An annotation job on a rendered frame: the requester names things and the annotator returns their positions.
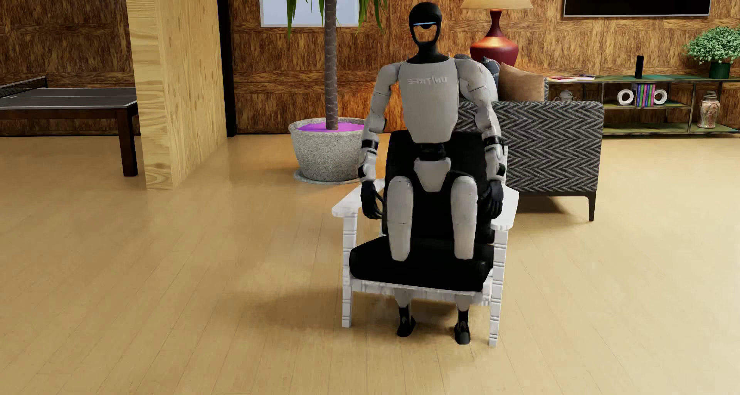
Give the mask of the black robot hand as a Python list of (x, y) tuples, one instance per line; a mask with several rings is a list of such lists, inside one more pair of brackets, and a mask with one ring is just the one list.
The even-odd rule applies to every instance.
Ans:
[(363, 181), (360, 188), (360, 200), (364, 216), (370, 220), (381, 220), (384, 216), (385, 201), (377, 192), (375, 181)]
[(480, 222), (496, 219), (503, 210), (504, 190), (501, 180), (488, 181), (484, 194), (479, 199), (477, 218)]

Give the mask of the white chair with black cushion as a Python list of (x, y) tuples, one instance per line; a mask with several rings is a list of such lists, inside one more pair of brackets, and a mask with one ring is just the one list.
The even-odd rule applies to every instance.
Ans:
[[(375, 282), (365, 279), (356, 279), (349, 270), (349, 254), (357, 246), (357, 218), (361, 210), (361, 187), (348, 193), (333, 207), (332, 215), (343, 219), (343, 279), (342, 279), (342, 326), (351, 327), (352, 297), (355, 292), (365, 294), (394, 295), (397, 287), (412, 292), (412, 299), (428, 299), (433, 301), (455, 302), (457, 295), (473, 297), (471, 305), (487, 305), (490, 310), (488, 344), (495, 346), (498, 340), (500, 325), (500, 310), (503, 294), (503, 279), (505, 269), (505, 254), (508, 242), (508, 230), (513, 226), (519, 193), (511, 188), (504, 187), (503, 212), (491, 220), (494, 231), (494, 261), (487, 277), (483, 281), (481, 291), (452, 291), (432, 287), (405, 286), (385, 282)], [(386, 237), (385, 222), (382, 222), (379, 237)]]

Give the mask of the black chair cushion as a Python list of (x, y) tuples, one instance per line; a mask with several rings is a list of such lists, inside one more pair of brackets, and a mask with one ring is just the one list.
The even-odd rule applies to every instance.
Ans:
[[(389, 179), (406, 176), (414, 189), (411, 250), (406, 260), (395, 261), (386, 237), (365, 242), (349, 254), (352, 276), (405, 286), (481, 291), (494, 261), (494, 231), (488, 212), (491, 190), (481, 136), (454, 132), (444, 143), (451, 172), (440, 192), (424, 192), (413, 170), (420, 145), (413, 142), (408, 131), (393, 132), (388, 147), (385, 175)], [(474, 256), (469, 260), (454, 256), (451, 187), (459, 176), (473, 178), (478, 194)]]

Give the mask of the grey left robot leg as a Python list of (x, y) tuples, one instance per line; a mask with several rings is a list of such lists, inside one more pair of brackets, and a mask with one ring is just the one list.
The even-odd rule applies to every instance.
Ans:
[[(469, 260), (474, 256), (476, 233), (477, 187), (470, 176), (458, 176), (451, 186), (451, 221), (454, 237), (454, 255), (457, 259)], [(457, 323), (454, 338), (459, 345), (470, 343), (468, 312), (473, 297), (457, 295)]]

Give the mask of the grey right robot leg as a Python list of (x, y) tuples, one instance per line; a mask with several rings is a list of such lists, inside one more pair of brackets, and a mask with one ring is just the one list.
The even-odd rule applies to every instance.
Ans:
[[(393, 260), (405, 261), (411, 249), (413, 185), (406, 176), (394, 176), (385, 188), (387, 216), (387, 235)], [(397, 328), (399, 337), (409, 336), (415, 319), (410, 312), (412, 292), (405, 288), (394, 289), (394, 298), (399, 307), (400, 324)]]

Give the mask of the grey stone planter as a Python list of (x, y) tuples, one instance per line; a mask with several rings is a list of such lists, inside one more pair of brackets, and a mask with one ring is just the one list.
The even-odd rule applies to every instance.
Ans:
[(364, 120), (340, 117), (338, 130), (326, 129), (323, 117), (289, 125), (300, 178), (318, 184), (357, 182), (358, 156)]

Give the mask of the grey herringbone sofa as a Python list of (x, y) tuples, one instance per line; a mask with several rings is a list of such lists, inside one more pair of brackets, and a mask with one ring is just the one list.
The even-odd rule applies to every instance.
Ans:
[(597, 101), (494, 101), (508, 146), (505, 184), (521, 193), (584, 196), (594, 220), (604, 107)]

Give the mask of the tan throw pillow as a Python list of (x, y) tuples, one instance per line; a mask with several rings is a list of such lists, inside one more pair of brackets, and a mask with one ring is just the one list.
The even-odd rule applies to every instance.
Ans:
[(500, 65), (497, 86), (499, 101), (543, 101), (546, 78), (505, 63)]

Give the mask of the black robot head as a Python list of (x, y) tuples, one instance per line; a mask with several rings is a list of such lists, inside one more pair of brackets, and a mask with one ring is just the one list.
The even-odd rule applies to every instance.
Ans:
[(417, 53), (407, 62), (415, 65), (445, 62), (448, 56), (437, 49), (442, 12), (433, 2), (416, 4), (409, 14), (409, 29), (417, 46)]

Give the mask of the green low shelf unit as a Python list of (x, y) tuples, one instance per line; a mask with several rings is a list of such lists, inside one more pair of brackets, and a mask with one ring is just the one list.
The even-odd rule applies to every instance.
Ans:
[[(730, 109), (732, 103), (721, 100), (722, 89), (740, 89), (740, 76), (713, 79), (707, 75), (685, 74), (646, 75), (635, 79), (628, 75), (597, 75), (595, 80), (577, 82), (549, 82), (551, 93), (556, 96), (562, 89), (556, 84), (570, 87), (580, 85), (573, 94), (577, 101), (597, 101), (604, 107), (604, 135), (690, 135), (690, 134), (737, 134), (740, 133), (740, 109)], [(662, 106), (638, 108), (620, 106), (617, 94), (622, 89), (632, 89), (633, 83), (655, 83), (656, 88), (667, 91), (668, 101)], [(718, 93), (721, 104), (716, 127), (697, 127), (700, 102), (705, 92)]]

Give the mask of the white framed window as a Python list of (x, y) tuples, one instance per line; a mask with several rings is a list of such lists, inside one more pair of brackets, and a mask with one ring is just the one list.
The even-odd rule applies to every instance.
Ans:
[[(337, 0), (337, 25), (357, 27), (359, 0)], [(322, 10), (318, 0), (297, 0), (295, 16), (291, 21), (294, 28), (317, 28), (323, 26)], [(261, 27), (286, 28), (288, 26), (286, 0), (260, 0)]]

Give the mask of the light wooden pillar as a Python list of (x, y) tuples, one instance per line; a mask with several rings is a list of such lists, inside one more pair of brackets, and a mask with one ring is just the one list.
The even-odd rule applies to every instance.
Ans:
[(176, 188), (227, 138), (217, 0), (126, 0), (146, 187)]

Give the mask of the patterned ceramic vase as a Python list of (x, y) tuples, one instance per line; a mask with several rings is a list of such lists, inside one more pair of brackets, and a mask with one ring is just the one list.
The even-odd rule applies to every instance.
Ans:
[(706, 91), (700, 102), (700, 116), (697, 127), (702, 129), (715, 128), (720, 109), (721, 104), (717, 91)]

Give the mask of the small green potted plant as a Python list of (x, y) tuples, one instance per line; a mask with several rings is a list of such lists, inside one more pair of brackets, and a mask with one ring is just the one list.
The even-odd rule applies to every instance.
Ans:
[(697, 60), (699, 64), (710, 64), (710, 78), (727, 79), (732, 63), (740, 58), (740, 25), (709, 29), (682, 48), (686, 56)]

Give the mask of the dark table tennis table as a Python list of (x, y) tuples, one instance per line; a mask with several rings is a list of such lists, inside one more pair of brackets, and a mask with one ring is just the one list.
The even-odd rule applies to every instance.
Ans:
[(48, 87), (35, 77), (0, 86), (0, 120), (114, 119), (125, 176), (137, 176), (133, 118), (138, 115), (134, 87)]

